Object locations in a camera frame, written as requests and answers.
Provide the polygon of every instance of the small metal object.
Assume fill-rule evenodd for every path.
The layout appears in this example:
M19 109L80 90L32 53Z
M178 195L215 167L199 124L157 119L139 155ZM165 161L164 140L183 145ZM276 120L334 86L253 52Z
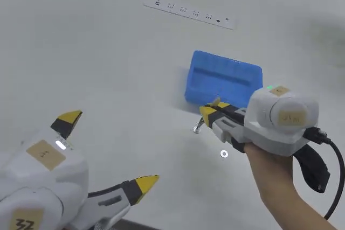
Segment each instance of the small metal object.
M201 127L203 124L204 124L204 120L203 120L203 118L201 118L201 119L199 120L198 125L195 126L195 127L193 128L193 132L194 132L195 134L199 134L199 132L200 132L200 127Z
M227 153L226 150L222 150L222 151L220 152L220 156L223 157L223 158L227 158L228 155L229 155L229 154Z

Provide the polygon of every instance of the white tabletop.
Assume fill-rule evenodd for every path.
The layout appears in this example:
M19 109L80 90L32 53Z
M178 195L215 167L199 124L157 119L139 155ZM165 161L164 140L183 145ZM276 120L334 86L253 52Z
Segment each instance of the white tabletop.
M90 190L159 174L126 219L160 229L277 229L246 157L207 128L183 94L194 50L263 68L320 103L319 126L345 154L345 0L178 0L235 13L231 31L146 8L143 0L0 0L1 150L74 109L71 141L89 161ZM316 194L295 164L296 186L324 214L338 183ZM219 152L229 152L221 159ZM331 222L345 225L343 198Z

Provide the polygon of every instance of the power strip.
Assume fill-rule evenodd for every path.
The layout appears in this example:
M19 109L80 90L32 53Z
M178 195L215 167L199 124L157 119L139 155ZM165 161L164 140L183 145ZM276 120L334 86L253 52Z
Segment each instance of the power strip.
M168 0L145 0L144 6L184 16L208 24L235 30L236 23L233 16L217 15L214 12L205 12L199 8Z

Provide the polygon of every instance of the label sticker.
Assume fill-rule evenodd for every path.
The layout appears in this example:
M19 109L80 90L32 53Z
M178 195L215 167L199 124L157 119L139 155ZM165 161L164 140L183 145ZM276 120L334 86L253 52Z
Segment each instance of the label sticker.
M43 209L19 208L12 214L9 230L39 230Z
M304 110L281 110L279 112L278 125L281 126L304 126L306 123L306 112Z
M282 96L283 94L286 94L287 92L290 92L290 90L284 86L278 86L270 91L270 93L278 97Z
M50 171L66 159L63 154L49 145L45 140L41 140L29 147L26 152Z

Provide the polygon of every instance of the blue plastic box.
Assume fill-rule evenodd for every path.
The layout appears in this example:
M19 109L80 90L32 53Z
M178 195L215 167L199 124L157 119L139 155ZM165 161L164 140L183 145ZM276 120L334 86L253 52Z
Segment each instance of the blue plastic box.
M222 102L245 108L254 91L261 87L261 67L195 51L184 96L188 102L200 106L212 102L219 96Z

